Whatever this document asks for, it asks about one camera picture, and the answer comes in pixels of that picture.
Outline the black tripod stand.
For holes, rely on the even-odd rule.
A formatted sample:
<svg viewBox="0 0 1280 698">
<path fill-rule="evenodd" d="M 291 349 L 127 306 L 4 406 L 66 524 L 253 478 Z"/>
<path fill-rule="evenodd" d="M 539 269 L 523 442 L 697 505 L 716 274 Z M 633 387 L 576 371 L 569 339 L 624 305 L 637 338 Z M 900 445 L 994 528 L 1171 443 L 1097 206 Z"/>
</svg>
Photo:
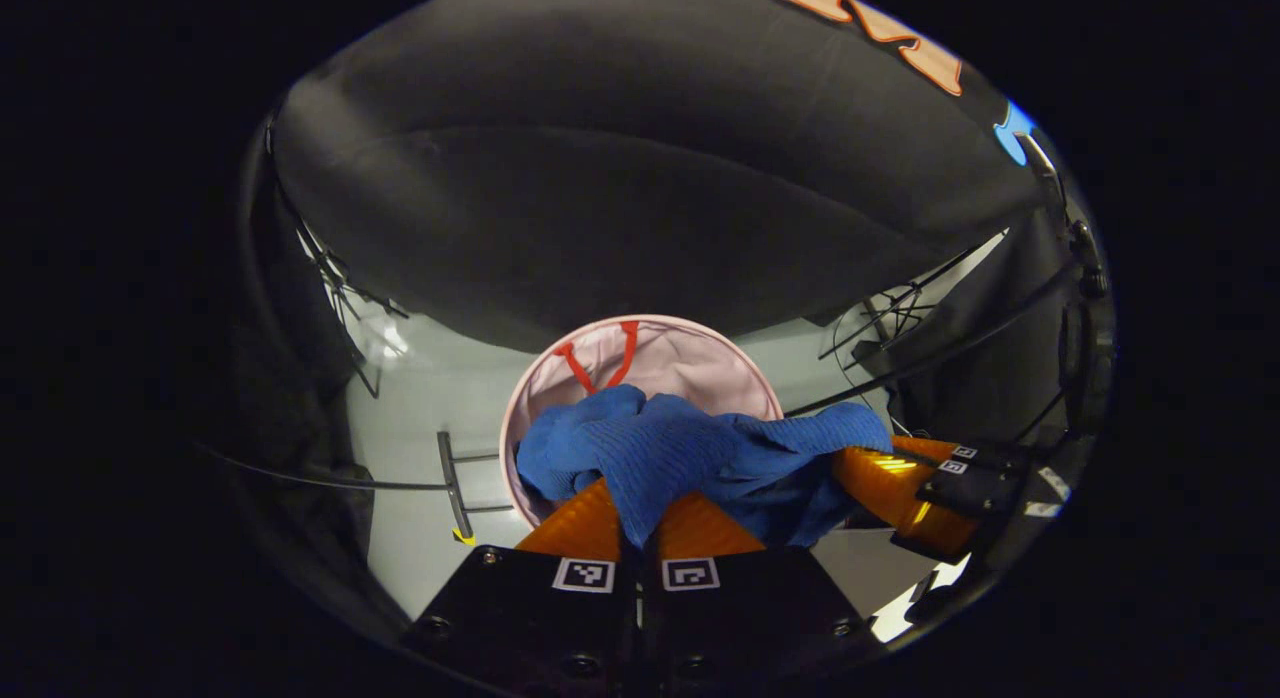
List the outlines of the black tripod stand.
<svg viewBox="0 0 1280 698">
<path fill-rule="evenodd" d="M 303 252 L 317 270 L 332 311 L 346 334 L 355 375 L 369 397 L 379 400 L 385 369 L 411 355 L 402 336 L 411 314 L 396 301 L 356 286 L 346 263 L 315 236 L 301 215 L 293 213 L 292 218 Z"/>
<path fill-rule="evenodd" d="M 849 384 L 855 373 L 878 377 L 890 370 L 890 351 L 908 342 L 925 320 L 1005 239 L 998 233 L 909 282 L 873 293 L 832 318 L 817 360 L 836 368 Z"/>
</svg>

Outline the black backdrop cloth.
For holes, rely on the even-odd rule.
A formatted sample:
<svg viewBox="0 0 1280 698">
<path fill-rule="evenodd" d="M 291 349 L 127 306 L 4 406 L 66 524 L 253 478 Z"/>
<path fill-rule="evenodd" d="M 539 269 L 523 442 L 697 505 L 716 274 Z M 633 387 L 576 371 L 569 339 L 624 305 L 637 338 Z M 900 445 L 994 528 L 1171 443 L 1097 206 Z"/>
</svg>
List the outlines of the black backdrop cloth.
<svg viewBox="0 0 1280 698">
<path fill-rule="evenodd" d="M 861 0 L 429 0 L 287 88 L 268 159 L 349 279 L 526 359 L 631 312 L 731 338 L 836 312 L 1050 214 L 983 72 Z M 1076 199 L 1066 188 L 1078 207 Z M 933 435 L 1000 439 L 1059 388 L 1061 318 L 923 382 Z"/>
</svg>

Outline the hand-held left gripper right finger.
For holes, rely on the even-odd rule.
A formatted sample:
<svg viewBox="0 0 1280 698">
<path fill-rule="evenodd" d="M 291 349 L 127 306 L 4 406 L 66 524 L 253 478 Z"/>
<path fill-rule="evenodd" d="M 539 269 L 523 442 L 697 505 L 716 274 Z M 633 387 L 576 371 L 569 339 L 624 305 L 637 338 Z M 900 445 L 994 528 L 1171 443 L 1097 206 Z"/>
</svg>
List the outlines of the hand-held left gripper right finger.
<svg viewBox="0 0 1280 698">
<path fill-rule="evenodd" d="M 643 698 L 796 698 L 882 654 L 809 549 L 765 547 L 698 492 L 663 512 L 643 552 Z"/>
</svg>

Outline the blue corduroy jacket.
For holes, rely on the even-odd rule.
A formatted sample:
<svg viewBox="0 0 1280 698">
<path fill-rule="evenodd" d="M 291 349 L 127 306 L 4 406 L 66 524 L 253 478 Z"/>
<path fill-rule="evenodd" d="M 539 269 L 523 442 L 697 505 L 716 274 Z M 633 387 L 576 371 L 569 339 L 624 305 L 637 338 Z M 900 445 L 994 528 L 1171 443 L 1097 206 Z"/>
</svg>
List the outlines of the blue corduroy jacket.
<svg viewBox="0 0 1280 698">
<path fill-rule="evenodd" d="M 858 511 L 835 478 L 840 451 L 893 450 L 863 405 L 763 420 L 634 386 L 547 409 L 516 447 L 518 479 L 538 498 L 567 501 L 604 482 L 635 546 L 675 501 L 699 493 L 769 547 L 814 546 Z"/>
</svg>

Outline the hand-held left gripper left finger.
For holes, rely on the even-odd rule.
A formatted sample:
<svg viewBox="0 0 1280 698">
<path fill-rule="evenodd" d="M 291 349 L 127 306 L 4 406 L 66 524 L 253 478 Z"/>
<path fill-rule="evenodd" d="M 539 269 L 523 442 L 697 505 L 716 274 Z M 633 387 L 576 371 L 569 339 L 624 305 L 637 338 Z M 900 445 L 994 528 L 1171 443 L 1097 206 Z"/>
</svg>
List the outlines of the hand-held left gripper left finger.
<svg viewBox="0 0 1280 698">
<path fill-rule="evenodd" d="M 495 695 L 618 698 L 636 631 L 635 555 L 596 479 L 516 546 L 476 546 L 403 645 Z"/>
</svg>

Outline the pink laundry hamper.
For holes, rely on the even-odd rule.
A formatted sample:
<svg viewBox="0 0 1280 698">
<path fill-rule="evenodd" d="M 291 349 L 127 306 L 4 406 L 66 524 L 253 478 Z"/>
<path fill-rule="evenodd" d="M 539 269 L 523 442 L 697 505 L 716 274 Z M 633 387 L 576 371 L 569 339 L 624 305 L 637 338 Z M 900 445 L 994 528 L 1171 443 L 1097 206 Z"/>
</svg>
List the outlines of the pink laundry hamper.
<svg viewBox="0 0 1280 698">
<path fill-rule="evenodd" d="M 553 339 L 524 370 L 500 420 L 502 476 L 515 512 L 536 528 L 552 502 L 530 493 L 518 448 L 548 409 L 613 386 L 677 394 L 709 415 L 781 420 L 783 410 L 756 364 L 721 333 L 681 318 L 639 314 L 589 323 Z"/>
</svg>

